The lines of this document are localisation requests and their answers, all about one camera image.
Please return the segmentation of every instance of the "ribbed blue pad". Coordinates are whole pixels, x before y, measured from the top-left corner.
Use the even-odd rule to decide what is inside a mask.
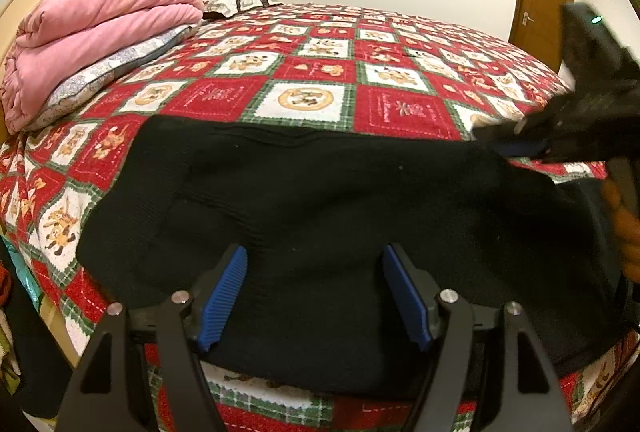
[[[420,300],[411,279],[406,274],[400,259],[394,249],[388,245],[382,255],[382,265],[386,283],[400,311],[404,328],[412,342],[418,344],[421,351],[429,347],[431,333],[429,332],[427,309]]]
[[[246,250],[242,246],[238,246],[202,310],[200,334],[198,335],[198,346],[201,351],[209,351],[213,344],[220,341],[226,321],[236,303],[242,282],[244,282],[246,266]]]

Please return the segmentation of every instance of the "white patterned pillow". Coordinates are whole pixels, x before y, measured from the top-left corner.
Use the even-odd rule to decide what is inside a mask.
[[[219,14],[225,18],[254,9],[257,7],[269,7],[282,4],[278,0],[202,0],[204,2],[205,18],[207,14]]]
[[[191,35],[196,24],[166,30],[95,62],[62,81],[47,98],[36,117],[23,130],[39,130],[73,112],[112,81],[159,58]]]

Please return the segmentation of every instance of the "red checkered bedspread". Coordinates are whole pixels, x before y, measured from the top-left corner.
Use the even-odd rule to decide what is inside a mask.
[[[82,351],[106,307],[75,260],[82,224],[118,176],[148,116],[470,139],[473,125],[517,119],[567,90],[533,57],[459,25],[343,6],[253,10],[204,24],[73,115],[5,143],[1,218]],[[604,173],[583,163],[520,164],[555,180]],[[150,379],[167,421],[153,356],[150,351]],[[574,417],[619,357],[620,350],[611,351],[562,382]],[[408,411],[405,403],[311,394],[211,366],[206,374],[228,425],[251,432],[399,428]],[[462,407],[458,430],[468,426],[470,411]]]

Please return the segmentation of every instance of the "pink blanket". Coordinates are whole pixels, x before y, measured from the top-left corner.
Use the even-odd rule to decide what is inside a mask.
[[[40,47],[121,15],[171,4],[204,11],[202,0],[43,0],[20,22],[15,43]]]
[[[14,46],[0,87],[7,130],[14,134],[28,125],[53,89],[81,68],[167,29],[201,19],[202,11],[193,5],[158,6],[112,18],[42,47]]]

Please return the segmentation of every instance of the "black garment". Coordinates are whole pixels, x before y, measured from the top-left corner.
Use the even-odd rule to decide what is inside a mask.
[[[564,375],[622,335],[591,212],[581,194],[471,142],[155,116],[89,215],[77,258],[140,307],[189,288],[239,242],[248,274],[211,363],[410,398],[423,359],[386,286],[383,246],[399,242],[472,303],[521,302]]]
[[[34,417],[53,419],[58,415],[71,378],[71,365],[31,304],[1,241],[0,261],[14,281],[4,307],[21,371],[20,385],[12,398],[24,412]]]

